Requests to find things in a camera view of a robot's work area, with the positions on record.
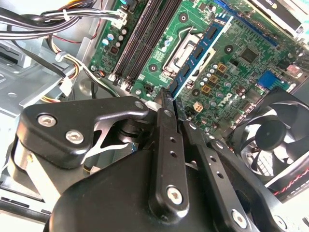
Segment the screw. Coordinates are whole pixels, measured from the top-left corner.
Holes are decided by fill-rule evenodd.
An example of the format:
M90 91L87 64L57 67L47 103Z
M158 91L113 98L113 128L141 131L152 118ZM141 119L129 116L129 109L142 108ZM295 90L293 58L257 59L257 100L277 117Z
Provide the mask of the screw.
M140 95L141 94L141 90L140 89L135 90L135 94L136 95Z
M96 71L96 70L97 70L97 68L96 68L96 66L91 65L90 70L94 72L94 71Z
M81 144L84 136L78 130L71 130L66 133L66 139L73 144Z
M277 223L277 225L283 229L283 230L286 230L287 229L287 226L285 224L285 222L283 221L283 219L279 216L274 216L274 220L275 222Z
M223 145L220 142L216 141L216 144L220 149L223 149Z
M232 217L233 220L243 229L245 229L247 227L247 221L246 219L243 217L243 215L241 215L240 212L238 212L236 209L232 210Z
M56 125L57 121L53 116L41 115L38 117L38 123L44 127L53 127Z
M32 163L33 162L33 157L31 154L27 155L27 161L28 163Z
M171 112L170 112L170 111L165 110L165 111L164 111L164 113L165 113L167 116L172 117L172 114L171 114Z
M140 103L139 101L136 101L136 102L135 102L135 105L136 105L138 108L140 108L140 109L143 109L143 108L144 108L143 104Z
M168 198L174 204L181 204L183 202L183 196L178 189L175 187L169 187L167 190Z
M190 125L190 127L191 127L192 129L194 129L194 130L197 129L196 125L194 125L192 122L190 122L189 125Z

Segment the black fan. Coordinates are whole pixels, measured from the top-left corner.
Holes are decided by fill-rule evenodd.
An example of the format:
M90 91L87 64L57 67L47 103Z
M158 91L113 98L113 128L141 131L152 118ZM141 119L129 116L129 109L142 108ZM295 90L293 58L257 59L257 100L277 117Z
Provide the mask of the black fan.
M275 88L235 128L230 142L246 165L267 183L309 151L309 107Z

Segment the ram slot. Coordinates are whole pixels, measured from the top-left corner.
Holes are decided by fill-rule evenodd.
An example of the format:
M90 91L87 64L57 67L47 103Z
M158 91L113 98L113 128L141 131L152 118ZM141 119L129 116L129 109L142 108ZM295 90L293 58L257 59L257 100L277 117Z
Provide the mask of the ram slot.
M162 0L149 0L140 19L121 55L119 58L114 73L118 76L122 76L127 64L130 62L134 56L139 44L142 41L142 38L147 31L150 23L155 17L155 13L159 9Z
M137 60L135 61L135 66L131 69L127 79L129 82L134 83L141 73L143 67L145 66L148 58L150 57L153 49L159 42L162 34L164 33L169 22L174 17L182 0L169 0L165 5L164 9L160 12L158 20L156 21L156 27L150 33L147 41L145 42L143 48L140 50L139 55L137 55Z

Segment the red wire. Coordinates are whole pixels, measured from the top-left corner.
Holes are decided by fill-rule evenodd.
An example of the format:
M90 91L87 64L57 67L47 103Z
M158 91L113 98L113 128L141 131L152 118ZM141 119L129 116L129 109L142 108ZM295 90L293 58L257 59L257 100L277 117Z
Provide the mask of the red wire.
M304 173L298 175L294 180L291 180L289 185L284 187L281 191L275 192L274 195L277 196L280 193L284 193L289 187L291 187L297 180L299 180L300 178L302 178L303 176L305 176L307 173L309 173L309 168L307 168L305 170Z
M103 8L103 0L101 0L101 9ZM102 23L102 19L99 20L98 22L98 25L97 25L97 28L96 28L96 31L94 33L94 35L90 38L91 40L93 40L94 38L96 38L96 36L98 35L98 29L99 27L101 26L101 23ZM60 39L61 41L65 41L65 42L69 42L69 43L74 43L74 44L81 44L82 42L78 42L78 41L74 41L74 40L67 40L67 39L64 39L64 38L61 38L59 36L56 36L54 35L57 39Z

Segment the motherboard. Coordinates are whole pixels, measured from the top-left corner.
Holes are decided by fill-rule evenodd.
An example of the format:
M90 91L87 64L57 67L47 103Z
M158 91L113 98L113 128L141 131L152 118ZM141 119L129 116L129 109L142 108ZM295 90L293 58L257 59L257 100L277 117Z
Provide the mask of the motherboard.
M246 0L116 1L90 62L101 78L151 101L162 87L205 132L227 136L274 87L306 78L304 45Z

